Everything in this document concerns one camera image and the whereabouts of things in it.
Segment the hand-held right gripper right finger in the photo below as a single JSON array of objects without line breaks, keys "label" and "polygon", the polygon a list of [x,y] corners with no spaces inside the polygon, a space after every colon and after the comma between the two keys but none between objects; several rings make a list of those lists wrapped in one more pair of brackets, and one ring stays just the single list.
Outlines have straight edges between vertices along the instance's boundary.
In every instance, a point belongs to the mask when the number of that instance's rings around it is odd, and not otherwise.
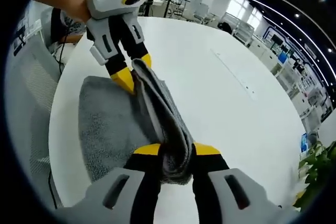
[{"label": "hand-held right gripper right finger", "polygon": [[262,185],[229,168],[212,146],[193,144],[192,174],[200,223],[292,223],[299,215],[271,202]]}]

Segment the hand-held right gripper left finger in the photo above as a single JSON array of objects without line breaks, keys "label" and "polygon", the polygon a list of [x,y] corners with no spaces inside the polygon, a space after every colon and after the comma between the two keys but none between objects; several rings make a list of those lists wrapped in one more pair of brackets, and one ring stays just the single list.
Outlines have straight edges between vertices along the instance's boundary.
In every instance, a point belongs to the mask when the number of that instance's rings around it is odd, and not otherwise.
[{"label": "hand-held right gripper left finger", "polygon": [[91,184],[72,207],[56,210],[60,223],[153,223],[161,190],[160,145],[133,152],[123,168]]}]

